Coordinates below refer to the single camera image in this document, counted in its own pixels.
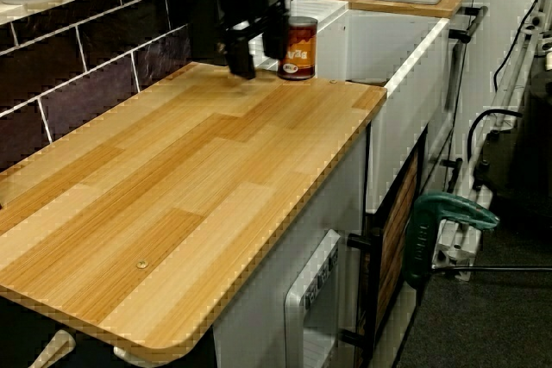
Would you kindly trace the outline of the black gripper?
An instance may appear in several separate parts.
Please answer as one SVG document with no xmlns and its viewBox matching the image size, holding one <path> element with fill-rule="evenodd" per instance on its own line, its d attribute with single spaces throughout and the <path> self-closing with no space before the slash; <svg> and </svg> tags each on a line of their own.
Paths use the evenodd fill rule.
<svg viewBox="0 0 552 368">
<path fill-rule="evenodd" d="M 221 0 L 223 54 L 232 74 L 255 78 L 248 41 L 262 34 L 264 54 L 283 59 L 288 48 L 289 10 L 287 0 Z"/>
</svg>

